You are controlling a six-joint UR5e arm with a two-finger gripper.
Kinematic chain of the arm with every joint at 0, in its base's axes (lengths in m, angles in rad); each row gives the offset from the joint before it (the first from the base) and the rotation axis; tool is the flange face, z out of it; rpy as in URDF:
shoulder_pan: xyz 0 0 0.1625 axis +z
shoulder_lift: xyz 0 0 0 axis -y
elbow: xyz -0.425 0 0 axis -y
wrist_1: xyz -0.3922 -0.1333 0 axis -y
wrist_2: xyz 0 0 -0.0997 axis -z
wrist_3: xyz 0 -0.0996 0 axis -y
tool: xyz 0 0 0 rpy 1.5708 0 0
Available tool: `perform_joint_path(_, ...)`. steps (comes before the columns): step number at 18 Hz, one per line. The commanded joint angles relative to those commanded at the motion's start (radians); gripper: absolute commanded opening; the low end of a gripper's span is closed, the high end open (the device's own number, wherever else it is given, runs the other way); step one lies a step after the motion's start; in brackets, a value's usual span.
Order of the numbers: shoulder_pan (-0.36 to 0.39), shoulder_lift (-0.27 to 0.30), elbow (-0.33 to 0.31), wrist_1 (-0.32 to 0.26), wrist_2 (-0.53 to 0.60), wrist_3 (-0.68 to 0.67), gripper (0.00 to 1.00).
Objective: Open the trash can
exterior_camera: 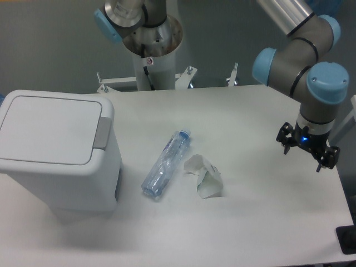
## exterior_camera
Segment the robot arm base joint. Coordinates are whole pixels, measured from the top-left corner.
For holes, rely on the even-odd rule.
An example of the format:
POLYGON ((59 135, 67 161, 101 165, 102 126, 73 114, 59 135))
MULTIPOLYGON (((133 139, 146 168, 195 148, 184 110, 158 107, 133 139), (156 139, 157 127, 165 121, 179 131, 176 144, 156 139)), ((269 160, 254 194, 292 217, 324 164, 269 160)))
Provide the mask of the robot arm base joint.
POLYGON ((107 39, 122 42, 142 58, 168 55, 183 39, 182 26, 167 13, 166 1, 105 1, 93 16, 107 39))

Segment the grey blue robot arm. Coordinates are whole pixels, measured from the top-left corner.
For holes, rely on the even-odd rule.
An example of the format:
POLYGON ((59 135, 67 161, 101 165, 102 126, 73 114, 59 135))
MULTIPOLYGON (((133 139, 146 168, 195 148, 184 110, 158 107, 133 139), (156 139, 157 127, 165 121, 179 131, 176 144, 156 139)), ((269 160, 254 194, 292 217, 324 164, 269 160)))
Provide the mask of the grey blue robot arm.
POLYGON ((349 75, 334 62, 321 58, 338 42, 337 20, 316 15, 305 1, 259 1, 290 42, 282 51, 263 49, 252 75, 260 83, 300 103, 295 126, 285 123, 276 141, 284 153, 292 147, 310 153, 320 169, 333 169, 340 149, 328 146, 338 110, 347 96, 349 75))

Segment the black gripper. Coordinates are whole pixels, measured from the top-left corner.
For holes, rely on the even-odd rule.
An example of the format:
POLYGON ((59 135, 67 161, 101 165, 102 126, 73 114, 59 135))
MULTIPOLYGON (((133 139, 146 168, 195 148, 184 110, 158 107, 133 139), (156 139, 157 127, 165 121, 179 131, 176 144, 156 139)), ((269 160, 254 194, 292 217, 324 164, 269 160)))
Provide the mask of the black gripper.
POLYGON ((284 155, 286 155, 291 147, 299 147, 310 153, 317 153, 318 167, 316 172, 319 172, 322 168, 333 169, 337 164, 340 148, 337 146, 327 146, 327 139, 330 132, 326 132, 322 135, 311 134, 309 131, 304 131, 298 123, 295 125, 295 129, 291 124, 285 122, 280 128, 276 141, 281 143, 284 148, 284 155))

